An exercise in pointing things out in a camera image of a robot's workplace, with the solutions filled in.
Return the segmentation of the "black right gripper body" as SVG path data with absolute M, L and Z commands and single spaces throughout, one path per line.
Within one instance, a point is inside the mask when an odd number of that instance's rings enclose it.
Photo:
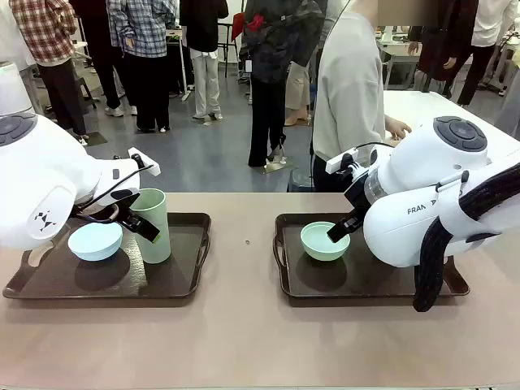
M 358 178 L 345 191 L 344 196 L 353 207 L 357 219 L 364 219 L 368 211 L 368 200 L 365 194 L 366 178 Z

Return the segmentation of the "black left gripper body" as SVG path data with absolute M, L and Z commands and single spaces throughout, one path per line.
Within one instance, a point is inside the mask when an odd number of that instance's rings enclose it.
M 132 204 L 139 196 L 139 193 L 134 193 L 130 189 L 116 191 L 115 202 L 110 206 L 110 221 L 126 228 L 139 228 L 141 226 L 140 217 L 131 210 Z

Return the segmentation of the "person's left hand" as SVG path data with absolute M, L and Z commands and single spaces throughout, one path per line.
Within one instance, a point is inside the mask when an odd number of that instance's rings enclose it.
M 391 134 L 393 141 L 401 141 L 412 132 L 409 125 L 389 115 L 385 116 L 385 129 Z

